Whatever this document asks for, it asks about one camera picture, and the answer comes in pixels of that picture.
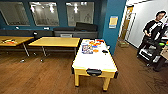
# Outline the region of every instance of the white wall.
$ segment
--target white wall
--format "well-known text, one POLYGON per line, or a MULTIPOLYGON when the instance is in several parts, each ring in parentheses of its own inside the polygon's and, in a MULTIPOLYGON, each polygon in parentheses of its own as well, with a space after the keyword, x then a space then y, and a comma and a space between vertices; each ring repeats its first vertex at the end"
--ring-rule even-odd
POLYGON ((168 0, 153 0, 135 4, 132 13, 136 13, 135 21, 133 23, 128 42, 135 47, 139 47, 144 36, 143 28, 150 20, 155 19, 158 11, 165 10, 168 14, 168 0))

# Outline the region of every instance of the person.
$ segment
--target person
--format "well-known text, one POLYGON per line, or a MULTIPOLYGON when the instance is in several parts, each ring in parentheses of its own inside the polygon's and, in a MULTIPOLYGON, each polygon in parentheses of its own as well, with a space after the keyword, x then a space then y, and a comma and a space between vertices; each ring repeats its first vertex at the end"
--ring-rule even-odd
POLYGON ((155 20, 152 20, 146 24, 145 28, 143 29, 143 32, 145 33, 145 35, 143 37, 141 45, 138 48, 137 56, 139 55, 139 52, 142 48, 145 47, 145 49, 148 49, 150 47, 151 44, 147 43, 147 40, 151 40, 151 41, 155 40, 157 33, 160 32, 162 29, 163 23, 160 20, 165 15, 166 15, 165 11, 159 11, 156 14, 155 20))

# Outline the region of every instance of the wall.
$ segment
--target wall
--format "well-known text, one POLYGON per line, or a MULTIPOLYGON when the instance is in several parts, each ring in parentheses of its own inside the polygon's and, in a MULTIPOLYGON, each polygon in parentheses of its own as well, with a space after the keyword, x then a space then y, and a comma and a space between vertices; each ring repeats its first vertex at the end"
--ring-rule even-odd
POLYGON ((153 0, 134 5, 133 13, 136 13, 135 21, 133 23, 128 42, 135 47, 139 47, 144 33, 142 32, 146 23, 155 19, 158 11, 165 10, 168 13, 168 0, 153 0))
POLYGON ((106 9, 107 9, 107 0, 102 0, 102 5, 101 11, 100 11, 100 20, 99 20, 99 25, 98 25, 98 37, 102 38, 103 37, 103 30, 104 30, 104 23, 105 23, 105 16, 106 16, 106 9))
MULTIPOLYGON (((11 1, 11 2, 23 2, 23 5, 25 7, 26 14, 29 19, 30 26, 19 26, 21 30, 44 30, 44 27, 46 26, 36 26, 33 20, 33 16, 31 14, 30 5, 29 2, 56 2, 57 3, 57 9, 58 9, 58 17, 59 17, 59 27, 69 27, 68 26, 68 20, 67 20, 67 8, 66 8, 66 2, 82 2, 83 0, 0 0, 0 1, 11 1)), ((100 0, 85 0, 86 2, 94 2, 94 24, 98 25, 99 22, 99 12, 100 12, 100 0)), ((2 14, 0 13, 0 29, 8 29, 8 30, 15 30, 16 26, 8 26, 6 25, 5 20, 3 19, 2 14)))
POLYGON ((113 55, 119 34, 122 15, 124 12, 126 0, 107 0, 107 9, 103 29, 103 38, 106 44, 110 46, 110 53, 113 55), (114 29, 109 28, 111 16, 118 16, 117 26, 114 29))

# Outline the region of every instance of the paper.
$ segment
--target paper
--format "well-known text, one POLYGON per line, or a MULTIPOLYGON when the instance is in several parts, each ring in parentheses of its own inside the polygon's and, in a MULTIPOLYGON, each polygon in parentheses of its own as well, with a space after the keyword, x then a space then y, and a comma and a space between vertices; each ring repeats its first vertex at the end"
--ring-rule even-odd
POLYGON ((110 17, 109 28, 116 28, 117 21, 118 21, 118 16, 111 16, 110 17))

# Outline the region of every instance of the window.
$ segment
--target window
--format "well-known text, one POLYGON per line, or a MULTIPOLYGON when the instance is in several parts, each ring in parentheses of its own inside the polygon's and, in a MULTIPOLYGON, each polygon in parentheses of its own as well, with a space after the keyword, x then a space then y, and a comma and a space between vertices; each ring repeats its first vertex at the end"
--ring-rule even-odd
POLYGON ((76 22, 93 24, 94 2, 68 2, 66 6, 69 26, 76 22))
POLYGON ((22 2, 0 2, 0 10, 7 25, 29 25, 22 2))
POLYGON ((54 2, 30 2, 37 26, 59 26, 57 6, 54 2))

